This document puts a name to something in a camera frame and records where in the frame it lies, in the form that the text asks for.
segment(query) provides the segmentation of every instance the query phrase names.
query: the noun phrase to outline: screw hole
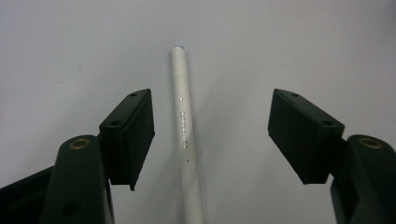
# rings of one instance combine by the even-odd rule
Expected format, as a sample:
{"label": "screw hole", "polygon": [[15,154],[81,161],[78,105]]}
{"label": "screw hole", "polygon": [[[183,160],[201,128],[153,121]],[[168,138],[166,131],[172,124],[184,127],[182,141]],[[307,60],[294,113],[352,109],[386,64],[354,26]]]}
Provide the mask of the screw hole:
{"label": "screw hole", "polygon": [[379,149],[382,147],[382,144],[379,143],[378,141],[375,141],[372,138],[361,138],[359,139],[359,142],[366,146],[366,147],[370,147],[370,148],[375,148],[375,149]]}
{"label": "screw hole", "polygon": [[66,217],[73,216],[74,214],[78,213],[81,210],[81,205],[76,202],[70,202],[64,205],[64,209],[62,213]]}
{"label": "screw hole", "polygon": [[119,121],[119,120],[114,120],[113,122],[111,122],[111,125],[113,125],[113,126],[117,126],[119,124],[121,124],[121,121]]}
{"label": "screw hole", "polygon": [[323,121],[323,123],[325,125],[332,126],[332,122],[331,121],[325,120],[325,121]]}

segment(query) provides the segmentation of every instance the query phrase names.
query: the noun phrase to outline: white background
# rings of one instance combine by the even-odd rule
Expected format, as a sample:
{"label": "white background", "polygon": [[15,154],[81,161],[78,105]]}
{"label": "white background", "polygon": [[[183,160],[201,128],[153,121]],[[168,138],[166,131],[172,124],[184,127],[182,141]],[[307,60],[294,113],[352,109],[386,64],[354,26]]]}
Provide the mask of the white background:
{"label": "white background", "polygon": [[0,187],[150,88],[156,135],[116,222],[183,223],[170,49],[188,52],[205,223],[335,223],[326,185],[304,186],[268,137],[272,91],[295,91],[344,137],[396,146],[393,0],[2,1]]}

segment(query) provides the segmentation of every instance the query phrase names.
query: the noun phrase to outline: mounting hole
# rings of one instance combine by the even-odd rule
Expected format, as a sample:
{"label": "mounting hole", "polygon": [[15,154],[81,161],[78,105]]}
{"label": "mounting hole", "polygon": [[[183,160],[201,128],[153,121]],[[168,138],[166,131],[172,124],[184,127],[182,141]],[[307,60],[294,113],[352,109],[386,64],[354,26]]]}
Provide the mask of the mounting hole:
{"label": "mounting hole", "polygon": [[328,126],[332,126],[332,122],[328,120],[324,120],[323,123]]}
{"label": "mounting hole", "polygon": [[90,142],[91,142],[90,139],[79,138],[78,140],[74,140],[72,143],[70,143],[69,147],[71,149],[81,149],[89,145]]}
{"label": "mounting hole", "polygon": [[77,214],[81,210],[81,205],[76,202],[70,202],[64,205],[64,209],[62,209],[62,214],[66,217],[73,216]]}
{"label": "mounting hole", "polygon": [[376,140],[374,140],[373,138],[360,138],[359,142],[366,146],[366,147],[370,147],[370,148],[375,148],[375,149],[379,149],[382,147],[382,144]]}
{"label": "mounting hole", "polygon": [[111,125],[113,125],[113,126],[117,126],[119,124],[121,124],[121,121],[119,121],[119,120],[114,120],[113,122],[111,122]]}

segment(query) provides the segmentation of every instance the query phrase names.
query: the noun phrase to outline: black clamp jaw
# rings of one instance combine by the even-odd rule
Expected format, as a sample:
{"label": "black clamp jaw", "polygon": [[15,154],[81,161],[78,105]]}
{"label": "black clamp jaw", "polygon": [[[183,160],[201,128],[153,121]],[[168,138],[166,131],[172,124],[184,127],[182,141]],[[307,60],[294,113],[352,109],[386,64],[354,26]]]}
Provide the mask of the black clamp jaw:
{"label": "black clamp jaw", "polygon": [[324,184],[339,224],[396,223],[396,153],[290,91],[274,90],[268,132],[304,184]]}
{"label": "black clamp jaw", "polygon": [[99,129],[64,142],[53,167],[0,189],[0,223],[114,223],[108,179],[134,190],[155,134],[151,91],[126,96]]}

